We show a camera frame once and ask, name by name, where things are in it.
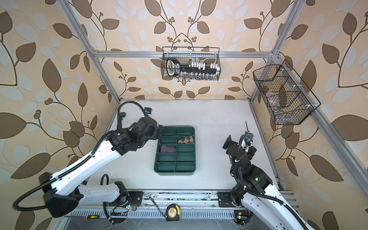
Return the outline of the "purple sock yellow cuff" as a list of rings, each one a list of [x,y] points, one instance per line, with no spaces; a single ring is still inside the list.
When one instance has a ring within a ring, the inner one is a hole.
[[[168,146],[168,145],[161,145],[160,153],[176,153],[176,147]]]

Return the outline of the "beige argyle sock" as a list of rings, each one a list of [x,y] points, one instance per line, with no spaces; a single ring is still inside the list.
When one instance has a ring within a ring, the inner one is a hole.
[[[188,137],[184,137],[184,138],[180,138],[178,140],[178,144],[194,144],[195,139],[193,136],[188,136]]]

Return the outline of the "green plastic organizer tray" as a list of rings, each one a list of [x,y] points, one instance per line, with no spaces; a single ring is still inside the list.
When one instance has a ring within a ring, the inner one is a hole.
[[[195,139],[193,126],[164,126],[158,139],[154,171],[159,175],[193,175]]]

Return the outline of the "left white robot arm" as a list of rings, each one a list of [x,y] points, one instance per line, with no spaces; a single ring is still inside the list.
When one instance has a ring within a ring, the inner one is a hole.
[[[84,205],[130,204],[129,192],[121,181],[99,186],[88,186],[84,181],[103,166],[161,136],[163,127],[151,118],[152,109],[142,107],[135,101],[131,101],[131,104],[138,106],[143,113],[138,122],[123,128],[121,121],[118,121],[117,128],[103,134],[90,153],[59,172],[42,174],[39,177],[40,185],[17,198],[13,209],[20,212],[47,209],[53,217],[58,218]],[[20,206],[25,198],[39,190],[44,192],[43,206]]]

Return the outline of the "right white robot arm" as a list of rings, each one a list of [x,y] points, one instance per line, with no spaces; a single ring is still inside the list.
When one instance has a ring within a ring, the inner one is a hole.
[[[230,190],[232,205],[248,209],[272,230],[311,230],[312,226],[287,202],[272,179],[251,163],[257,151],[253,137],[245,131],[239,141],[227,137],[223,145],[236,182]]]

